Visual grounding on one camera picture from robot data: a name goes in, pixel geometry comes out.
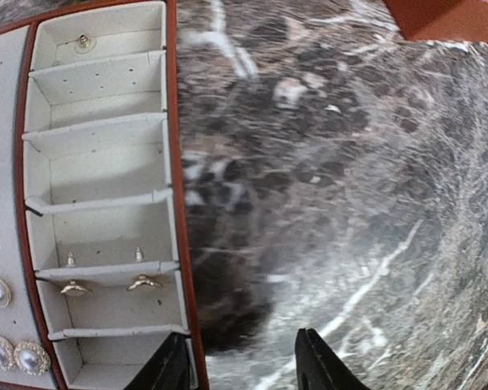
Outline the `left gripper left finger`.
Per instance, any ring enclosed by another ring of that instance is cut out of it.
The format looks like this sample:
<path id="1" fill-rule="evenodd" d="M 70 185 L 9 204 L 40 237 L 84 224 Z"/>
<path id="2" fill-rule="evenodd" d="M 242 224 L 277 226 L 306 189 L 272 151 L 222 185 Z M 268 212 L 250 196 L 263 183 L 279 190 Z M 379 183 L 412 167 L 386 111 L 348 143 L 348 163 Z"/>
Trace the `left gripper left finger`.
<path id="1" fill-rule="evenodd" d="M 124 390 L 187 390 L 190 361 L 186 337 L 171 333 Z"/>

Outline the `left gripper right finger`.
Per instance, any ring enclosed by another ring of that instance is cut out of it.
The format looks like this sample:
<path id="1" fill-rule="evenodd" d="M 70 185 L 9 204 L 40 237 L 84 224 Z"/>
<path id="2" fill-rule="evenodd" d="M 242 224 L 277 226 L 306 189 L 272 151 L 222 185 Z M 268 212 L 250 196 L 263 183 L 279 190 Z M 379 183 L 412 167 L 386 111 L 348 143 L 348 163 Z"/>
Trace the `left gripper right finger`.
<path id="1" fill-rule="evenodd" d="M 302 390 L 369 390 L 312 328 L 297 332 L 295 346 L 298 388 Z"/>

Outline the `red jewelry tray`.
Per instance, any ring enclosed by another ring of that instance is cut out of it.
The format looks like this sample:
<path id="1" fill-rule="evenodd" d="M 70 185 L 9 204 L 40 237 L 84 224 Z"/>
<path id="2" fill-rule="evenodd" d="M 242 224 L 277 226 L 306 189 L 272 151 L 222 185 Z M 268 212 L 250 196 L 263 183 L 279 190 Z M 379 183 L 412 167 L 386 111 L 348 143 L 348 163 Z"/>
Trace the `red jewelry tray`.
<path id="1" fill-rule="evenodd" d="M 78 54 L 85 34 L 94 48 Z M 0 28 L 0 336 L 44 375 L 0 389 L 124 389 L 173 332 L 208 388 L 185 217 L 174 1 L 95 1 Z M 163 287 L 127 292 L 140 274 Z M 76 280 L 92 290 L 67 297 Z"/>

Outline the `red jewelry box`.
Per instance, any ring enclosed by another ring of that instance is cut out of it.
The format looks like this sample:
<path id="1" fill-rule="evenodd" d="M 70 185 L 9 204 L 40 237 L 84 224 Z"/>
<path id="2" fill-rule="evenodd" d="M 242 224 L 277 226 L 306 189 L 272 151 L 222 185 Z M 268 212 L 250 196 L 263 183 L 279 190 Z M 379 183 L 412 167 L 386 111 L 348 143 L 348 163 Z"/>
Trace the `red jewelry box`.
<path id="1" fill-rule="evenodd" d="M 385 0 L 409 41 L 488 43 L 488 1 Z"/>

